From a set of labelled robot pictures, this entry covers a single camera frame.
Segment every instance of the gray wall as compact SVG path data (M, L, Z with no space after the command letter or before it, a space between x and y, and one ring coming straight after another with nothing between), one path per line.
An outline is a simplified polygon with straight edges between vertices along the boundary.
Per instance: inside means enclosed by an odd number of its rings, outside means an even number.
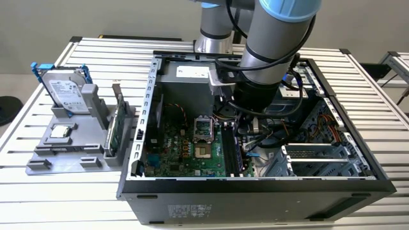
M409 52L408 0L324 0L308 47L348 48L360 61ZM196 38L200 4L188 0L0 0L0 73L54 62L71 36Z

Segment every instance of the blue drive bracket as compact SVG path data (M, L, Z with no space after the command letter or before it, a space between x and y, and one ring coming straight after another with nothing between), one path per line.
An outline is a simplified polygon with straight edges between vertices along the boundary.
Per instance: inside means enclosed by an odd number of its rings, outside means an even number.
M54 64L42 64L40 67L42 67L42 70L43 70L43 69L44 69L44 70L51 70L51 69L55 68ZM35 74L35 76L36 76L36 78L38 78L38 81L43 84L47 93L50 94L50 97L51 97L52 102L54 102L54 106L55 106L56 108L59 108L59 105L58 105L56 101L54 100L54 97L51 96L51 93L50 93L50 90L48 90L48 88L47 88L47 85L44 84L43 79L42 79L42 76L40 76L40 74L39 74L39 69L40 69L40 67L38 67L38 63L34 62L32 65L31 65L32 72L34 72L34 74Z
M91 78L91 75L90 75L88 66L86 66L86 64L83 64L83 65L82 65L82 69L84 70L86 82L87 82L88 84L92 84L92 78Z

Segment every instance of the metal work table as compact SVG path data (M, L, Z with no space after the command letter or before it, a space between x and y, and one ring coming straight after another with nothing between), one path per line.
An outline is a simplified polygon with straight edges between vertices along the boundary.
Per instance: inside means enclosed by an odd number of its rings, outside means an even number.
M379 63L387 64L403 78L401 81L395 81L395 85L399 83L409 84L409 53L389 51Z
M242 54L243 45L235 46ZM86 63L99 95L115 104L112 83L120 83L126 99L140 106L152 51L192 51L192 42L84 38L71 42L56 65ZM352 121L367 140L397 193L335 223L287 225L286 229L323 230L409 229L409 120L350 54L338 49L304 48L332 85ZM43 86L0 139L0 228L7 229L135 229L140 227L126 201L115 198L120 172L27 176L24 168L52 117L52 100ZM164 226L199 229L271 229L283 225Z

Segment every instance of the green circuit board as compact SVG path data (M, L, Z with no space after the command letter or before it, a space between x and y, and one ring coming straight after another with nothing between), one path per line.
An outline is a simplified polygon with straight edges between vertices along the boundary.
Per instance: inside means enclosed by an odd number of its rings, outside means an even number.
M126 116L127 116L126 102L123 96L120 95L115 110L115 117L112 119L112 124L111 124L112 126L110 127L110 132L107 137L108 148L112 152L112 156L116 155L116 152L122 146L124 126L126 126Z
M226 177L220 125L215 125L212 144L194 143L194 128L182 135L180 126L166 124L160 154L148 156L148 177ZM252 168L243 172L254 176Z

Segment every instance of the label sticker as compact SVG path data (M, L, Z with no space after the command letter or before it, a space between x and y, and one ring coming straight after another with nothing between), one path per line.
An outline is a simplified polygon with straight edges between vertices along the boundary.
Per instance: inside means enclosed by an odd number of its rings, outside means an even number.
M171 218L210 217L212 205L168 205Z
M70 80L50 80L50 84L64 109L72 113L90 112L78 84Z
M208 78L210 67L207 66L179 66L176 68L176 77L179 78Z
M67 148L52 148L52 151L67 151Z

